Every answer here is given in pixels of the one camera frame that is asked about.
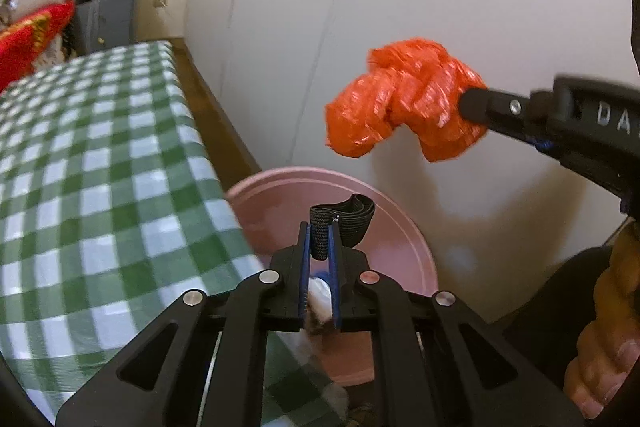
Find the checkered fabric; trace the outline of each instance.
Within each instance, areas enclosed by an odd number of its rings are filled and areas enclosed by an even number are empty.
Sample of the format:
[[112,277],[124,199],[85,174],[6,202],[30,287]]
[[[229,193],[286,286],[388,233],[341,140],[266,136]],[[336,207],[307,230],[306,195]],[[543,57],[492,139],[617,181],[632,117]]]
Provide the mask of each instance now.
[[[262,269],[224,199],[167,42],[81,57],[0,96],[0,351],[53,421],[184,291]],[[337,426],[344,390],[300,334],[268,342],[263,424]]]

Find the black elastic band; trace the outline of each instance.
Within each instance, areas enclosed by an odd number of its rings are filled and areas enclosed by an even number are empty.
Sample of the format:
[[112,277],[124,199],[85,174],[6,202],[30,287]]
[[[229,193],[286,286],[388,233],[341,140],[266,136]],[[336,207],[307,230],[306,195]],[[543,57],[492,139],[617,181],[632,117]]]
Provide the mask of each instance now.
[[376,204],[362,194],[354,194],[342,203],[316,204],[309,210],[311,255],[318,261],[329,256],[328,227],[338,219],[340,240],[344,247],[355,247],[367,233]]

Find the wooden baseboard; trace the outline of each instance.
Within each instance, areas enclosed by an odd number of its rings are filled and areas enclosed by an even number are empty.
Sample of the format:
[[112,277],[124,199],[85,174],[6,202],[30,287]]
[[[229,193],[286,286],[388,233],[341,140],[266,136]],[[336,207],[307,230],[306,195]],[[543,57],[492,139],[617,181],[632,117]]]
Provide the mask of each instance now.
[[238,148],[238,150],[240,152],[240,155],[242,156],[242,159],[249,166],[249,168],[252,171],[252,174],[256,174],[258,172],[261,172],[262,169],[258,165],[258,162],[255,160],[255,158],[249,152],[249,149],[247,149],[247,147],[244,144],[244,142],[242,142],[242,139],[240,138],[240,135],[234,129],[234,126],[233,126],[233,124],[231,124],[231,121],[229,120],[229,117],[226,115],[224,109],[222,109],[222,106],[220,105],[220,102],[218,101],[218,99],[216,99],[216,97],[213,95],[213,93],[209,89],[209,86],[204,81],[204,78],[200,74],[200,71],[198,71],[198,68],[196,68],[195,64],[193,64],[193,57],[191,57],[191,53],[190,53],[188,47],[186,46],[186,44],[184,43],[184,39],[179,39],[179,40],[182,41],[182,45],[183,45],[182,48],[179,48],[178,46],[176,46],[174,44],[174,42],[173,42],[173,39],[170,39],[170,41],[172,42],[172,45],[174,46],[174,49],[175,49],[176,52],[183,52],[183,53],[185,53],[187,55],[187,58],[189,59],[189,62],[191,64],[191,67],[193,68],[193,71],[196,73],[196,77],[197,77],[200,85],[204,89],[205,93],[207,93],[207,97],[209,98],[209,100],[211,102],[211,105],[215,108],[215,110],[220,115],[220,119],[222,120],[222,123],[225,126],[225,129],[229,133],[229,136],[232,138],[232,140],[234,142],[234,145]]
[[[171,37],[169,39],[167,39],[169,42],[171,42],[171,45],[174,47],[175,51],[180,51],[180,52],[186,52],[187,50],[187,44],[185,44],[184,42],[184,38],[183,37]],[[191,65],[193,66],[193,60],[191,60],[191,55],[189,55],[189,60],[191,61]]]

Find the red blanket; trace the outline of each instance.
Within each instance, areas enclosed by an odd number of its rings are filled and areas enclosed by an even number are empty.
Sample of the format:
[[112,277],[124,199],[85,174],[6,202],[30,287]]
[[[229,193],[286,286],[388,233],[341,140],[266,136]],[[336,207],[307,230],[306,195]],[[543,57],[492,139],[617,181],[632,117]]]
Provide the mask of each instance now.
[[0,92],[33,73],[31,63],[69,23],[74,9],[71,0],[46,6],[0,34]]

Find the blue gripper pad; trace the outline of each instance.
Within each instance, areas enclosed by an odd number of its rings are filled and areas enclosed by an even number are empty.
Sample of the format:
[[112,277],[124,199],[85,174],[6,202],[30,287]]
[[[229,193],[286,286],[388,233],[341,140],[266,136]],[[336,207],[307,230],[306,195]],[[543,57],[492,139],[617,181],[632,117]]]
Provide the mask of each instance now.
[[311,225],[306,226],[305,248],[302,254],[300,268],[300,298],[298,299],[298,314],[302,319],[306,317],[306,294],[309,290],[309,266],[311,264]]
[[340,318],[340,285],[338,283],[338,262],[335,253],[334,227],[329,225],[329,289],[331,290],[331,308],[334,314],[334,327],[339,330],[342,320]]

